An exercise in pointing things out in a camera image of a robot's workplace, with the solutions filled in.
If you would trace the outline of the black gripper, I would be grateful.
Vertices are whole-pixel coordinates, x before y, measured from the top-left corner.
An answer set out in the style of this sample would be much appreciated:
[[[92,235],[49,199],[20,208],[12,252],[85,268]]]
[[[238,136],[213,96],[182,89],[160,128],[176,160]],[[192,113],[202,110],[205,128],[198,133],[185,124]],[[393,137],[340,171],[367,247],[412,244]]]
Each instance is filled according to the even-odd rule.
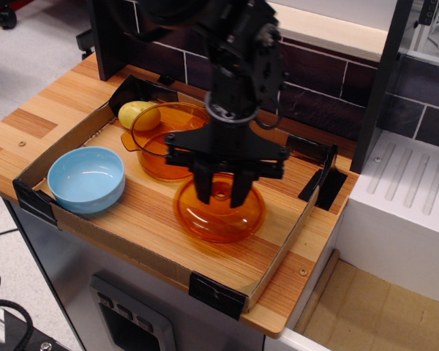
[[[281,178],[289,150],[251,130],[212,122],[200,129],[170,132],[165,137],[168,165],[186,167],[194,175],[199,201],[208,205],[213,177],[233,175],[230,206],[242,206],[259,178]]]

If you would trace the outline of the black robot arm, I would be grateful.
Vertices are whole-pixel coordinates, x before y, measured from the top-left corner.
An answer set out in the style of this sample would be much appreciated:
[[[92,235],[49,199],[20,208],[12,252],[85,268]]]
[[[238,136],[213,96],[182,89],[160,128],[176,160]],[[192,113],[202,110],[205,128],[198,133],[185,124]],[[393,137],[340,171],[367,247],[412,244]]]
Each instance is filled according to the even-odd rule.
[[[282,177],[289,156],[250,126],[264,104],[276,101],[286,76],[274,10],[265,1],[142,1],[140,6],[164,31],[191,27],[200,33],[212,66],[204,101],[210,121],[167,135],[166,162],[190,170],[202,203],[210,201],[214,176],[231,174],[230,206],[243,205],[259,178]]]

